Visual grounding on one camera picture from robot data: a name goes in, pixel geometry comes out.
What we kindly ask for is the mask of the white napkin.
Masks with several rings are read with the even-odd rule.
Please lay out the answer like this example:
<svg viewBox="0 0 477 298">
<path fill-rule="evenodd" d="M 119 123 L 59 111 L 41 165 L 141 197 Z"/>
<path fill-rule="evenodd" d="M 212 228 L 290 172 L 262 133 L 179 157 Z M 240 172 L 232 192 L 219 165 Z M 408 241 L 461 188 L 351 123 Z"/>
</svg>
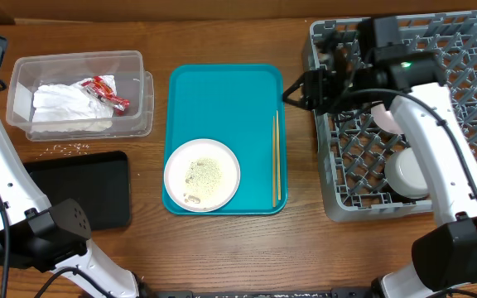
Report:
<svg viewBox="0 0 477 298">
<path fill-rule="evenodd" d="M 84 95 L 88 98 L 88 106 L 91 116 L 93 118 L 104 118 L 104 121 L 92 123 L 87 128 L 87 130 L 94 132 L 102 132 L 112 126 L 112 121 L 110 120 L 110 118 L 113 116 L 113 108 L 108 106 L 106 103 L 103 103 L 98 99 L 94 98 L 92 95 L 90 95 L 87 91 L 84 90 L 83 83 L 89 80 L 91 80 L 91 78 L 82 79 L 81 81 L 74 83 L 74 86 L 80 91 L 82 91 Z"/>
<path fill-rule="evenodd" d="M 42 85 L 34 93 L 32 132 L 76 132 L 87 128 L 99 118 L 89 111 L 89 100 L 74 85 Z"/>
</svg>

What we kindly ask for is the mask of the large white plate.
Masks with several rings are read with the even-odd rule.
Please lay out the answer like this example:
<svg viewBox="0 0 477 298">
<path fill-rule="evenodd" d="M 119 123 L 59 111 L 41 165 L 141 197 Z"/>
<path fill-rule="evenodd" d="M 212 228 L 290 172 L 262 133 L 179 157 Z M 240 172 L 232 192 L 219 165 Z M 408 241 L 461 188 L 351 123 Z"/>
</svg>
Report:
<svg viewBox="0 0 477 298">
<path fill-rule="evenodd" d="M 182 209 L 207 213 L 225 206 L 240 184 L 237 157 L 223 143 L 200 138 L 176 148 L 166 161 L 164 185 Z"/>
</svg>

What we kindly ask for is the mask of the grey small saucer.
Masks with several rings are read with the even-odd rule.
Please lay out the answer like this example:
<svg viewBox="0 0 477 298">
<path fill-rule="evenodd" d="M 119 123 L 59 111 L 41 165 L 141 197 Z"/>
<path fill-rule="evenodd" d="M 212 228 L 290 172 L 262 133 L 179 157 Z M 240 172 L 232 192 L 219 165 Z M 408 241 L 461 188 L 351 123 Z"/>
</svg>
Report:
<svg viewBox="0 0 477 298">
<path fill-rule="evenodd" d="M 413 149 L 392 154 L 384 169 L 388 185 L 399 195 L 409 199 L 422 199 L 429 190 Z"/>
</svg>

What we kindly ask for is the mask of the red snack wrapper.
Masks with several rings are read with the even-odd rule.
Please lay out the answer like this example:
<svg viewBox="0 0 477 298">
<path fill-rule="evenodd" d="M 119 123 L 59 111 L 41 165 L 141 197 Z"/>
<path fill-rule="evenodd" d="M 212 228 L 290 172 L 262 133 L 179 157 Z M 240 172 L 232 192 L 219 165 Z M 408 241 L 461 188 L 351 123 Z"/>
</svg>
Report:
<svg viewBox="0 0 477 298">
<path fill-rule="evenodd" d="M 129 100 L 118 97 L 106 81 L 98 76 L 86 80 L 80 86 L 85 94 L 113 108 L 117 114 L 123 114 L 130 105 Z"/>
</svg>

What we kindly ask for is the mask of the wooden chopstick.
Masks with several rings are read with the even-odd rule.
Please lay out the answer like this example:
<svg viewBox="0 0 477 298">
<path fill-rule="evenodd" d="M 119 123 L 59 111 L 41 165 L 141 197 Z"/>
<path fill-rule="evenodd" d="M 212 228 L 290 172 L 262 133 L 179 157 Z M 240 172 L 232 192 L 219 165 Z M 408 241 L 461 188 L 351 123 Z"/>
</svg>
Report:
<svg viewBox="0 0 477 298">
<path fill-rule="evenodd" d="M 279 112 L 276 110 L 276 153 L 277 153 L 277 200 L 282 198 L 282 182 L 281 182 L 281 152 L 280 152 L 280 122 Z"/>
<path fill-rule="evenodd" d="M 276 119 L 272 117 L 272 207 L 277 206 Z"/>
</svg>

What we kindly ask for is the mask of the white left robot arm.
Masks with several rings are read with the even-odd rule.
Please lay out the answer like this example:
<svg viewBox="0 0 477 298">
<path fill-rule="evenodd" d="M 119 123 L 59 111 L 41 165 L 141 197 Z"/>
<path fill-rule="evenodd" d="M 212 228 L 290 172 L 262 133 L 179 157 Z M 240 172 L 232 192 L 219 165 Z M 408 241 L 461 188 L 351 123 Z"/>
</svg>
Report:
<svg viewBox="0 0 477 298">
<path fill-rule="evenodd" d="M 0 44 L 6 40 L 0 37 Z M 93 241 L 74 199 L 52 205 L 23 166 L 0 118 L 0 295 L 10 268 L 34 267 L 63 276 L 92 297 L 149 297 L 148 286 L 112 261 Z"/>
</svg>

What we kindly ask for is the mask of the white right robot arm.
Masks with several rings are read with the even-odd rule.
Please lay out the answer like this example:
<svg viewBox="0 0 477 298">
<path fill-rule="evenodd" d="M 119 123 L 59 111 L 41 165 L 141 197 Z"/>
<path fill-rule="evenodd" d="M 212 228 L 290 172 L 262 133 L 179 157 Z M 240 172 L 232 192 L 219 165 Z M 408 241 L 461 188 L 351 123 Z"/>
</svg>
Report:
<svg viewBox="0 0 477 298">
<path fill-rule="evenodd" d="M 477 12 L 315 22 L 298 108 L 316 120 L 335 221 L 431 211 L 411 260 L 353 297 L 443 297 L 477 283 Z"/>
</svg>

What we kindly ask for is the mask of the pink plastic bowl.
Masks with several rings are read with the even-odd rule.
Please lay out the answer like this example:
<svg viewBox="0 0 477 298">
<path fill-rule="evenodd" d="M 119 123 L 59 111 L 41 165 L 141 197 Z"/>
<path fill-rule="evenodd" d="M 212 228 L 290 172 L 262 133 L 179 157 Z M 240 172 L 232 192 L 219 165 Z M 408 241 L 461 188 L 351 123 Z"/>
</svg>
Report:
<svg viewBox="0 0 477 298">
<path fill-rule="evenodd" d="M 402 135 L 403 131 L 390 111 L 388 111 L 383 103 L 377 103 L 371 108 L 371 115 L 373 120 L 382 130 L 388 133 Z"/>
</svg>

